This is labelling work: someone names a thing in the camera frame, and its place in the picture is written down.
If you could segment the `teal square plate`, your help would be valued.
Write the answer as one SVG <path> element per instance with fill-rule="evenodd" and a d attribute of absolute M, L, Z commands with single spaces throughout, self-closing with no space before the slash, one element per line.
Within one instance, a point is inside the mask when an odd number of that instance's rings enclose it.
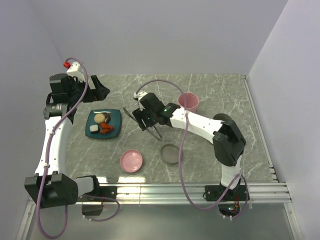
<path fill-rule="evenodd" d="M 100 131 L 102 130 L 100 124 L 97 124 L 94 121 L 94 116 L 98 113 L 102 113 L 102 114 L 109 113 L 110 114 L 111 119 L 108 124 L 113 126 L 112 132 L 109 132 L 108 134 L 100 134 L 100 132 L 96 133 L 96 134 L 90 133 L 90 126 L 91 125 L 99 125 Z M 121 128 L 122 128 L 122 114 L 119 109 L 95 109 L 95 110 L 91 110 L 88 115 L 86 126 L 85 126 L 85 135 L 88 138 L 96 139 L 96 140 L 114 139 L 114 138 L 118 137 L 118 135 L 120 134 Z"/>

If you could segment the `dark red octopus tentacle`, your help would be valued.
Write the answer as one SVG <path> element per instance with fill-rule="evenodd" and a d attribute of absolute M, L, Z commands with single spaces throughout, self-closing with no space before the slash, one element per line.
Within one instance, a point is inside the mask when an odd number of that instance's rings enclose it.
<path fill-rule="evenodd" d="M 105 122 L 105 123 L 109 123 L 110 120 L 111 120 L 110 114 L 109 114 L 108 112 L 104 112 L 103 115 L 104 115 L 104 117 L 105 117 L 104 122 Z"/>

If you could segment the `round tan bun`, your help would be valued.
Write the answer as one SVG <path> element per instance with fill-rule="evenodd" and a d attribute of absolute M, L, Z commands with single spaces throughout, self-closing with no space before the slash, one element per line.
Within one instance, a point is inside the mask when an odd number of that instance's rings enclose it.
<path fill-rule="evenodd" d="M 101 123 L 104 123 L 106 120 L 106 116 L 103 114 L 103 113 L 97 113 L 95 116 L 94 116 L 94 122 L 96 124 L 101 124 Z"/>

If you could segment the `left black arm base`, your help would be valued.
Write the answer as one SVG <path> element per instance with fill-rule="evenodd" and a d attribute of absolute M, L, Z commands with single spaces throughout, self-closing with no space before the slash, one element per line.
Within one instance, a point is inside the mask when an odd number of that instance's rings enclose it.
<path fill-rule="evenodd" d="M 117 200 L 118 187 L 100 186 L 78 198 L 77 204 L 80 204 L 83 218 L 92 222 L 103 222 L 112 219 L 120 210 L 120 203 Z M 103 213 L 111 207 L 113 213 L 109 216 L 103 216 Z"/>

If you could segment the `white rice cake cube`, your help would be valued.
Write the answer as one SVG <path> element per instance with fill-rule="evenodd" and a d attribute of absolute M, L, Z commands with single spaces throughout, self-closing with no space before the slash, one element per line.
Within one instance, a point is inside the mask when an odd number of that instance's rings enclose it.
<path fill-rule="evenodd" d="M 98 124 L 93 124 L 89 126 L 89 131 L 91 134 L 98 134 L 100 132 L 100 128 Z"/>

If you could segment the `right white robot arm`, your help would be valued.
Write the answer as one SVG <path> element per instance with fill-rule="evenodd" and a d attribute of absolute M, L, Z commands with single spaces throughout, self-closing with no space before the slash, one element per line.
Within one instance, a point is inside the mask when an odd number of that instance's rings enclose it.
<path fill-rule="evenodd" d="M 220 193 L 226 200 L 238 195 L 240 161 L 246 140 L 232 119 L 211 119 L 190 112 L 175 103 L 164 105 L 154 93 L 142 91 L 133 98 L 139 108 L 132 112 L 139 127 L 144 131 L 156 124 L 185 129 L 213 144 L 215 158 L 221 163 Z"/>

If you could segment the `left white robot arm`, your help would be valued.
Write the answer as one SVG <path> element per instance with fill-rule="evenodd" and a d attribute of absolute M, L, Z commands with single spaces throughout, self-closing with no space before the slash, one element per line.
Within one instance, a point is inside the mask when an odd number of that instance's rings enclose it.
<path fill-rule="evenodd" d="M 59 73 L 50 76 L 51 92 L 43 110 L 45 139 L 34 176 L 27 177 L 24 188 L 39 209 L 73 205 L 84 195 L 89 201 L 101 196 L 95 175 L 71 179 L 65 173 L 67 142 L 77 111 L 76 103 L 103 101 L 110 90 L 96 75 L 91 75 L 94 88 L 76 76 Z"/>

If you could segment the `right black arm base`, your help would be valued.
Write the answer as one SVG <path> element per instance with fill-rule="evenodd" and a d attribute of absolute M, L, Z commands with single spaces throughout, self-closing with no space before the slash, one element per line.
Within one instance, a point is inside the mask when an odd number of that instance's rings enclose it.
<path fill-rule="evenodd" d="M 205 185 L 204 194 L 202 197 L 207 202 L 216 202 L 219 197 L 223 194 L 226 187 L 220 185 Z M 247 187 L 239 184 L 235 189 L 229 189 L 223 196 L 221 201 L 218 203 L 219 213 L 224 218 L 233 219 L 241 213 L 240 202 L 244 202 L 244 207 L 247 206 L 250 200 Z"/>

